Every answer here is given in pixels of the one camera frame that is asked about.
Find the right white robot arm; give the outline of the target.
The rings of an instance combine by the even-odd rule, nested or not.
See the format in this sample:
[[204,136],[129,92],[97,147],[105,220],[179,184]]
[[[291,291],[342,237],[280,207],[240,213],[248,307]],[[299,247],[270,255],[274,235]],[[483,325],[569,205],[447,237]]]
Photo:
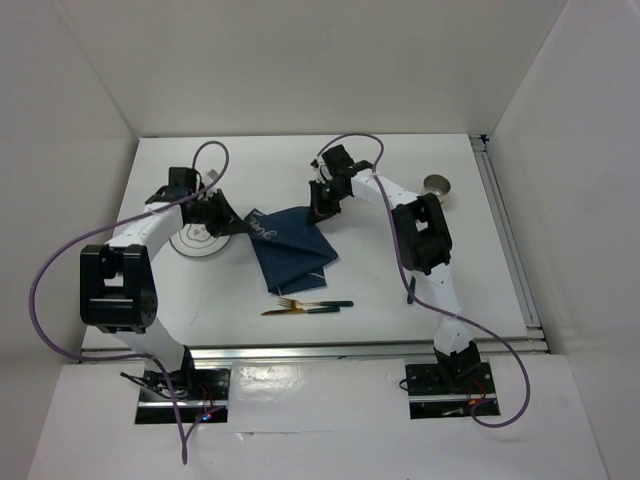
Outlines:
[[407,296],[439,314],[433,338],[436,379],[444,390],[460,391],[476,374],[481,359],[472,332],[459,317],[450,268],[453,242],[439,199],[399,186],[366,160],[354,161],[341,144],[322,150],[311,167],[316,178],[309,182],[309,225],[339,214],[348,197],[390,216],[396,256],[408,280]]

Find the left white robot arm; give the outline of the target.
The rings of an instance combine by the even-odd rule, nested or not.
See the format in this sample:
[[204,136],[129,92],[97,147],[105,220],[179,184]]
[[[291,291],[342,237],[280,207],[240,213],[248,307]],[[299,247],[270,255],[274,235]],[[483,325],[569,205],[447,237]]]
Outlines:
[[196,390],[198,376],[189,348],[158,317],[152,260],[187,225],[202,225],[213,237],[245,234],[249,225],[221,190],[207,190],[197,170],[187,167],[169,169],[168,184],[145,202],[144,213],[108,243],[81,251],[81,319],[143,355],[148,385],[184,399]]

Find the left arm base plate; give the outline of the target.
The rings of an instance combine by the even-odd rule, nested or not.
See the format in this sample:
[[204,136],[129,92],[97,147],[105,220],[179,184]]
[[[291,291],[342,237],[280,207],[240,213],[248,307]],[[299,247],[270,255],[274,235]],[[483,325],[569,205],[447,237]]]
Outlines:
[[[169,390],[160,374],[145,371],[142,376],[128,377],[122,372],[121,376],[140,388],[135,415],[137,425],[175,423]],[[229,368],[195,370],[190,387],[174,387],[181,421],[226,423],[230,384]]]

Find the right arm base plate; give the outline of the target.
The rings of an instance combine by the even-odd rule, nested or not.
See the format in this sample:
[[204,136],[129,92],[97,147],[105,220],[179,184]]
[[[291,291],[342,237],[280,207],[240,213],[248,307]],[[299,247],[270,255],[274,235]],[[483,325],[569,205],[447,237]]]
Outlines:
[[436,363],[406,364],[405,377],[398,382],[408,395],[412,420],[499,416],[500,407],[488,362],[461,382],[449,384]]

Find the dark blue cloth placemat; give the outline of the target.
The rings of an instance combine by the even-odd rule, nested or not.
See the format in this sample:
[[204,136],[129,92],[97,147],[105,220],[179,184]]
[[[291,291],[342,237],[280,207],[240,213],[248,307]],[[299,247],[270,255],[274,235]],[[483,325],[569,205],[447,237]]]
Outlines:
[[297,206],[266,214],[251,210],[245,217],[249,238],[267,291],[286,296],[327,286],[324,268],[338,254],[315,225],[309,209]]

